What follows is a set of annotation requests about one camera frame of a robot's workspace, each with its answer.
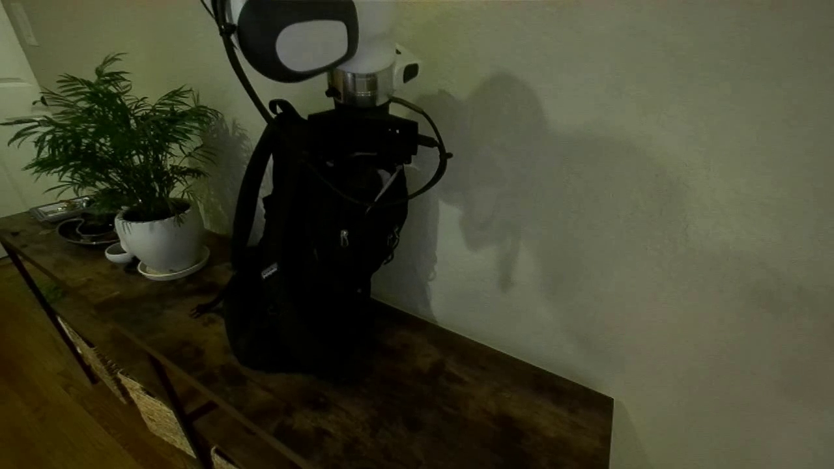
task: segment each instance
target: wooden sideboard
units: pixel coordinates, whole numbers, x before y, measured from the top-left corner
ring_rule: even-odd
[[[198,313],[232,273],[221,236],[208,235],[204,271],[168,284],[108,262],[103,246],[65,243],[30,213],[0,218],[0,239],[51,316],[126,373],[138,369],[130,356],[154,366],[148,385],[161,385],[204,467],[207,441],[227,445],[212,431],[224,420],[242,428],[227,431],[234,445],[273,450],[271,467],[608,467],[608,396],[386,304],[375,304],[374,343],[349,383],[238,365],[221,318]],[[62,295],[45,295],[40,275]],[[187,413],[185,392],[212,412]]]

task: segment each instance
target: white wall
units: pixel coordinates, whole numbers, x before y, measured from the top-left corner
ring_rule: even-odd
[[[224,227],[258,116],[198,3],[27,7],[45,84],[129,48],[230,114]],[[457,159],[378,295],[615,396],[612,467],[834,467],[834,3],[410,0],[399,32]]]

